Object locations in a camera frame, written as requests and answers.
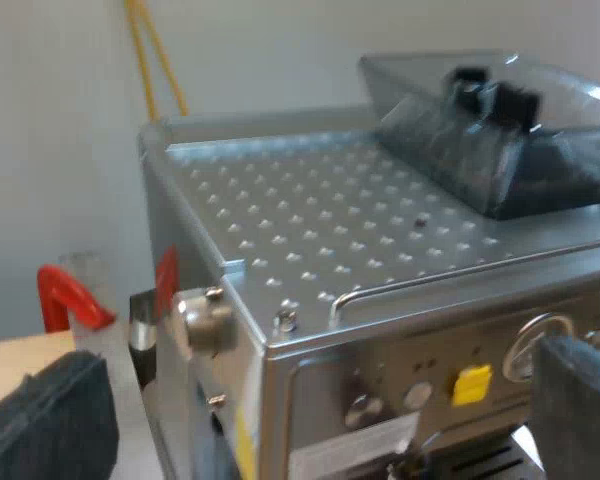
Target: clear plastic container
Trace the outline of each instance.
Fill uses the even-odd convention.
[[[360,67],[380,142],[484,215],[600,203],[600,85],[508,53],[365,56]],[[458,67],[537,92],[533,128],[503,128],[450,102]]]

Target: stainless steel machine body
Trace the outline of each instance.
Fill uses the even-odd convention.
[[[141,135],[154,259],[175,245],[185,290],[157,371],[181,478],[384,469],[524,423],[539,336],[600,346],[600,205],[496,222],[391,158],[368,117],[305,117]],[[478,365],[486,397],[453,406]]]

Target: yellow button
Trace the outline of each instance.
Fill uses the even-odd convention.
[[[454,407],[480,402],[489,392],[491,365],[465,368],[458,375],[453,386],[452,404]]]

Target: perforated metal top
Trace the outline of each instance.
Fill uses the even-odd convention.
[[[327,328],[341,294],[600,238],[600,205],[496,222],[368,133],[171,145],[168,169],[265,335],[282,307],[293,335]]]

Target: yellow sticker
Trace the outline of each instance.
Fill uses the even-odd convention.
[[[468,367],[460,372],[453,386],[452,404],[454,407],[481,402],[489,392],[491,365]]]
[[[256,458],[251,435],[244,421],[242,408],[236,414],[236,451],[238,468],[243,480],[256,480]]]

